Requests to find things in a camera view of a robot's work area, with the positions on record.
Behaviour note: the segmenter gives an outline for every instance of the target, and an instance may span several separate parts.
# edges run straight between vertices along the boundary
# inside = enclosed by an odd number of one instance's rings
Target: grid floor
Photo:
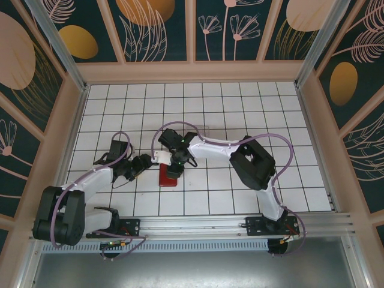
[[[134,155],[150,154],[155,131],[171,121],[206,127],[206,135],[215,139],[239,140],[262,133],[287,137],[295,157],[278,180],[284,204],[300,212],[332,209],[294,85],[289,82],[91,86],[67,181],[77,179],[108,151],[116,131],[127,132]],[[170,128],[184,133],[185,127]],[[282,169],[289,158],[286,144],[273,138],[259,142],[274,156],[277,170]],[[156,141],[155,149],[160,148]],[[102,189],[86,207],[110,206],[125,217],[259,212],[255,192],[227,163],[201,159],[197,163],[197,168],[185,166],[176,187],[160,188],[155,166],[134,182]],[[114,187],[125,181],[120,177]]]

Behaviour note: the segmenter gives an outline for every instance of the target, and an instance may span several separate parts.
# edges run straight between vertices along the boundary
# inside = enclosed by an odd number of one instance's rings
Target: metal frame
[[[298,87],[296,84],[295,84],[295,88],[296,88],[296,93],[297,93],[298,98],[299,98],[300,105],[303,108],[303,109],[301,109],[302,114],[304,116],[306,123],[308,124],[307,129],[308,129],[308,133],[310,134],[310,138],[312,140],[312,146],[313,146],[314,153],[316,155],[316,158],[320,160],[319,161],[319,169],[320,169],[320,172],[323,176],[323,180],[325,179],[325,181],[324,181],[325,190],[328,191],[331,195],[332,204],[334,206],[335,211],[340,212],[341,211],[340,205],[339,205],[337,197],[334,193],[335,190],[332,186],[332,182],[330,181],[331,177],[330,177],[328,171],[324,167],[325,159],[324,159],[324,154],[320,148],[319,138],[315,132],[315,129],[313,128],[314,127],[313,121],[311,120],[311,117],[309,116],[309,114],[307,112],[308,111],[307,103],[305,102],[305,98],[302,96],[301,88]]]
[[[76,86],[82,91],[85,88],[85,81],[82,77],[79,69],[77,69],[76,63],[65,46],[62,38],[59,35],[56,26],[50,20],[46,9],[43,6],[42,1],[25,0],[25,4],[30,9],[32,15],[35,17],[41,30],[43,30],[45,36],[51,43],[55,52],[59,56],[64,67],[67,69],[70,76],[73,78]]]
[[[302,64],[301,69],[296,77],[297,86],[299,88],[305,83],[311,74],[313,67],[322,54],[324,48],[328,44],[328,41],[336,31],[342,16],[348,8],[349,2],[350,0],[334,1],[331,11],[325,19],[322,28],[319,30],[319,33],[316,35],[316,38],[313,41],[313,44],[308,51],[308,54],[304,59],[304,63]]]

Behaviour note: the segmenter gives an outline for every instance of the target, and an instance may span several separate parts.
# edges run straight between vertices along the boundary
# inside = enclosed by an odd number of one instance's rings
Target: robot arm
[[[264,217],[278,221],[283,216],[284,209],[276,202],[271,185],[275,174],[275,160],[256,140],[236,145],[238,140],[225,141],[207,137],[202,140],[192,132],[182,137],[176,131],[166,129],[159,142],[170,151],[170,159],[165,161],[166,164],[171,163],[167,167],[167,177],[180,177],[184,164],[195,158],[226,161],[233,166],[244,185],[256,191]],[[221,143],[223,146],[209,142]]]
[[[126,142],[113,140],[109,153],[94,164],[111,163],[122,155],[126,148]],[[92,169],[94,172],[79,181],[63,198],[55,223],[56,242],[76,245],[83,235],[96,230],[116,234],[119,229],[118,211],[105,207],[95,207],[92,211],[85,211],[85,203],[102,188],[114,183],[117,177],[124,176],[127,180],[133,181],[152,165],[151,157],[143,154],[132,160],[123,158],[118,163],[100,170],[94,169],[96,168],[94,166]],[[71,183],[44,189],[32,230],[35,239],[50,241],[53,209],[58,197],[69,185]]]
[[[265,230],[268,233],[274,233],[280,229],[280,223],[285,220],[287,213],[276,202],[272,191],[271,180],[275,175],[275,160],[256,140],[237,145],[238,141],[200,139],[196,133],[192,132],[188,132],[182,137],[175,130],[166,129],[158,141],[169,150],[169,152],[157,151],[158,155],[161,154],[162,157],[152,159],[146,154],[136,156],[132,160],[125,157],[110,167],[100,170],[93,169],[94,173],[90,173],[70,189],[59,206],[60,211],[55,223],[56,242],[76,245],[84,234],[95,230],[117,232],[119,229],[117,210],[96,207],[91,212],[85,211],[85,203],[96,192],[110,183],[114,183],[117,177],[124,176],[127,180],[132,181],[154,163],[164,163],[167,165],[167,177],[176,179],[182,175],[185,163],[191,164],[195,158],[229,162],[240,180],[248,188],[256,191]],[[216,145],[210,144],[209,141],[214,141]],[[126,148],[126,142],[113,140],[109,153],[94,164],[111,163],[118,159]],[[57,198],[69,185],[47,187],[43,191],[33,228],[35,239],[50,240],[53,209]]]

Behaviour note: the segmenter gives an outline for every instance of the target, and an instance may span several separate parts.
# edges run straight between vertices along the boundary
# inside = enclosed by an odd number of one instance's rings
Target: orange circle
[[[158,11],[164,22],[171,18],[175,10],[175,0],[116,0],[121,13],[129,21],[140,26],[154,26],[157,22],[149,12],[147,2],[154,16],[156,17]]]

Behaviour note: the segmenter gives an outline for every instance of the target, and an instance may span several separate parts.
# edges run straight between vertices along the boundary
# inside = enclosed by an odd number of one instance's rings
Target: flower illustration
[[[235,48],[233,51],[233,60],[236,60],[236,46],[238,41],[252,39],[260,36],[260,29],[257,29],[259,23],[257,16],[244,16],[239,22],[239,15],[230,18],[230,27],[235,40]]]
[[[219,25],[220,22],[217,19],[217,15],[216,16],[208,16],[206,19],[204,16],[200,16],[199,17],[199,24],[200,24],[200,27],[201,27],[203,33],[204,33],[206,55],[208,57],[208,61],[210,61],[211,58],[209,57],[208,43],[206,40],[206,36],[207,36],[207,34],[216,33],[216,32],[221,31],[222,27],[221,27],[221,25]]]
[[[251,6],[251,5],[257,5],[260,3],[263,3],[264,0],[252,0],[252,1],[246,1],[246,0],[224,0],[224,4],[229,7],[235,7],[235,6]]]
[[[0,120],[0,155],[12,154],[12,145],[16,136],[17,125],[10,121],[8,129],[5,121]]]
[[[236,6],[252,6],[263,3],[264,0],[224,0],[224,4],[226,6],[226,13],[224,16],[224,30],[223,30],[223,61],[226,60],[226,31],[227,31],[227,18],[228,18],[228,10],[229,8],[233,8]]]
[[[24,161],[12,154],[12,146],[16,138],[16,131],[17,131],[17,125],[14,122],[10,121],[7,127],[5,121],[3,119],[0,120],[0,156],[11,156],[28,166],[32,166],[31,163],[28,163],[27,161]],[[24,180],[28,179],[28,177],[18,174],[2,166],[0,166],[0,170],[8,174],[11,174],[13,176],[19,177],[20,179],[24,179]]]

